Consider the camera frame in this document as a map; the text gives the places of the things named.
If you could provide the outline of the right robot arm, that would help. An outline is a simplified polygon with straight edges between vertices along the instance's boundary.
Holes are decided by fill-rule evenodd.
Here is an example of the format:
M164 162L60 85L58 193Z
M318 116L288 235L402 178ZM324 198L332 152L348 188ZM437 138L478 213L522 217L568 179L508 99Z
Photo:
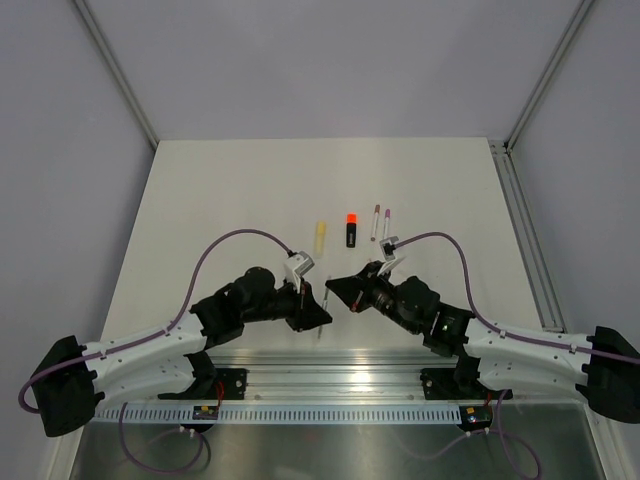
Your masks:
M612 420L639 421L639 353L616 330L590 334L510 330L444 303L416 276L398 285L379 261L359 273L326 281L352 312L374 309L420 335L432 353L457 360L453 380L466 397L483 391L566 396Z

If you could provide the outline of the yellow highlighter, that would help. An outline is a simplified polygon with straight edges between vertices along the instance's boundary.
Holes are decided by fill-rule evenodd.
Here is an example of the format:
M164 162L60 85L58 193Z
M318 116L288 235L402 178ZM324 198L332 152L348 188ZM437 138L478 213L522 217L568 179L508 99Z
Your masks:
M315 236L314 236L314 257L316 259L319 259L324 255L326 233L327 233L326 222L318 221L316 223Z

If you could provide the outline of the brown capped white pen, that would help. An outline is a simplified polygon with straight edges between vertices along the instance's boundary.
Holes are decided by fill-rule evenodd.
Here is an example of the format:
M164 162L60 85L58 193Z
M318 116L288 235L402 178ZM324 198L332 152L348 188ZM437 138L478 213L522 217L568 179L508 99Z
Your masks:
M376 204L374 207L374 212L372 216L371 222L371 231L370 231L370 241L375 242L377 238L379 219L380 219L381 205Z

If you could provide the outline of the black orange highlighter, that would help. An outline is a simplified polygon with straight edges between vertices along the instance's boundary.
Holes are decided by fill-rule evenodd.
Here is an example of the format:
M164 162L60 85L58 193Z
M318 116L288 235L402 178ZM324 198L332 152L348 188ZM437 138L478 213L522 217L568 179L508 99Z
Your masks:
M349 249L356 247L358 217L356 213L348 213L345 222L345 244Z

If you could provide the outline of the purple white pen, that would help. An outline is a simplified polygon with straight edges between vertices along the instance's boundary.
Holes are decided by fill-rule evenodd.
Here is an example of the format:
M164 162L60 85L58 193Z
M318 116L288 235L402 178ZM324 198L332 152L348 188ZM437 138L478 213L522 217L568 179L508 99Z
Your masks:
M383 230L382 230L382 236L381 236L382 240L389 238L390 219L391 219L391 210L386 209L383 217Z

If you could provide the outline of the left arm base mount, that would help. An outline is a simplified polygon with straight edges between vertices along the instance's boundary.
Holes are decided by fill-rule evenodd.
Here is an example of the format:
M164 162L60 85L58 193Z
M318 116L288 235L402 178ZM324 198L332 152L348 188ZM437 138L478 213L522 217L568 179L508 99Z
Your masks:
M178 369L185 371L191 381L181 392L167 392L158 394L162 400L243 400L248 380L248 370L245 368L216 367L209 355L202 351L187 354L179 358L185 361L185 367Z

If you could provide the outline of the green white pen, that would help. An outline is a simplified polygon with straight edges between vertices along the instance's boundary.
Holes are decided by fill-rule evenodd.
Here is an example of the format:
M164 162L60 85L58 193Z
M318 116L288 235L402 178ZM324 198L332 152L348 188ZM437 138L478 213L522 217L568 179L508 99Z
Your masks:
M329 292L329 288L327 287L326 283L327 283L329 280L331 280L331 278L332 278L332 277L331 277L331 275L329 275L329 276L327 276L327 279L326 279L326 281L325 281L325 289L324 289L324 294L323 294L323 299L322 299L322 304L321 304L321 306L322 306L322 308L323 308L323 310L324 310L325 312L326 312L326 311L327 311L327 309L328 309L328 298L329 298L329 293L330 293L330 292ZM318 328L317 336L316 336L316 339L317 339L318 341L320 341L320 340L321 340L321 337L322 337L322 334L323 334L323 328L324 328L324 324L323 324L323 325L320 325L320 326L319 326L319 328Z

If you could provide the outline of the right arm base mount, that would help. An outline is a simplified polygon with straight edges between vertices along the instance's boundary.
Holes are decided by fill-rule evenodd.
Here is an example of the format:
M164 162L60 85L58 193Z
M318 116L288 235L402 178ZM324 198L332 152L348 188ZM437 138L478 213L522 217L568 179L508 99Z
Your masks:
M480 359L463 354L455 367L427 367L420 371L426 400L497 400L501 393L511 400L513 392L491 390L479 382Z

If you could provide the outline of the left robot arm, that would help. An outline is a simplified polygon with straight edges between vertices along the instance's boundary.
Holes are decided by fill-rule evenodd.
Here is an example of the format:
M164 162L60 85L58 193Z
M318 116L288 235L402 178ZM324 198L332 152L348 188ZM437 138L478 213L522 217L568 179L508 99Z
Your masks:
M240 337L248 323L273 320L304 332L332 317L308 282L277 287L269 270L252 267L192 305L173 328L86 345L75 336L59 339L32 374L44 432L66 435L125 402L206 397L217 377L208 350Z

